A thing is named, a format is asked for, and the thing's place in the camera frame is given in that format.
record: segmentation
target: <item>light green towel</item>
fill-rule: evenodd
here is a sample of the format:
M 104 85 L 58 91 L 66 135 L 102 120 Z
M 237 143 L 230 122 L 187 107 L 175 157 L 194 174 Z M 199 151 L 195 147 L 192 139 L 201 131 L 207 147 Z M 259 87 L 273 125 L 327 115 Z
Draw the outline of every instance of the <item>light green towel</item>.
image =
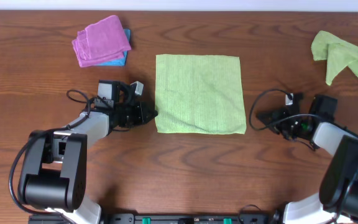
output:
M 160 133 L 244 134 L 239 57 L 157 55 L 155 107 Z
M 347 66 L 358 77 L 358 46 L 320 31 L 311 44 L 311 52 L 314 60 L 327 60 L 327 85 Z

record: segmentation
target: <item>purple towel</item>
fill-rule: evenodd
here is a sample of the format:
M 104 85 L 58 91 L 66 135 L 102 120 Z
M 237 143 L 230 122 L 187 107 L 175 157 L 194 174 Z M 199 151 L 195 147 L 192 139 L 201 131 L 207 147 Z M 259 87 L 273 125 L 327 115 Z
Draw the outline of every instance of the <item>purple towel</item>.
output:
M 109 16 L 77 33 L 72 42 L 80 67 L 124 57 L 131 46 L 117 16 Z

